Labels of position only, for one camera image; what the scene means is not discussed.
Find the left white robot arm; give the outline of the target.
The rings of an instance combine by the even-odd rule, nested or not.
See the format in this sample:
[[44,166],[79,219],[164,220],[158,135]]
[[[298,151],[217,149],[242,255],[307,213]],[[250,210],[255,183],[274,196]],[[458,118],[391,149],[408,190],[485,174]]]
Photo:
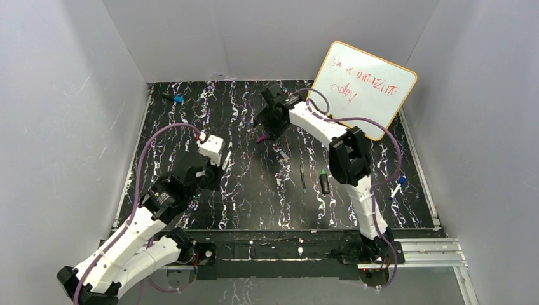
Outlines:
[[134,285],[173,262],[193,262],[196,242],[182,229],[155,237],[184,212],[203,189],[216,190],[226,159],[189,153],[180,169],[156,182],[129,217],[89,258],[57,273],[65,294],[74,304],[117,304]]

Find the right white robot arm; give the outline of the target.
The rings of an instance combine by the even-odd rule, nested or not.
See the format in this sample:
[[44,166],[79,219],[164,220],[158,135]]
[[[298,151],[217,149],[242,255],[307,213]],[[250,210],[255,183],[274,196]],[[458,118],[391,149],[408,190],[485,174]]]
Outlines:
[[320,111],[312,99],[298,91],[286,93],[278,84],[262,91],[266,106],[253,119],[264,128],[268,140],[276,140],[294,125],[309,133],[328,151],[329,171],[348,194],[357,217],[360,249],[341,250],[360,260],[398,263],[394,237],[379,211],[372,191],[372,158],[369,139],[358,127],[349,128]]

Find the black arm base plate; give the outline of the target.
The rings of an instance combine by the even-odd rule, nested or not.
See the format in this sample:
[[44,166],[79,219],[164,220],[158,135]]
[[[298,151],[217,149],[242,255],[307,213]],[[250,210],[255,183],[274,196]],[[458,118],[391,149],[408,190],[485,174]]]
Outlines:
[[239,231],[187,230],[194,249],[165,266],[188,271],[199,280],[225,278],[319,278],[369,280],[388,278],[390,268],[405,263],[402,245],[371,241],[354,229]]

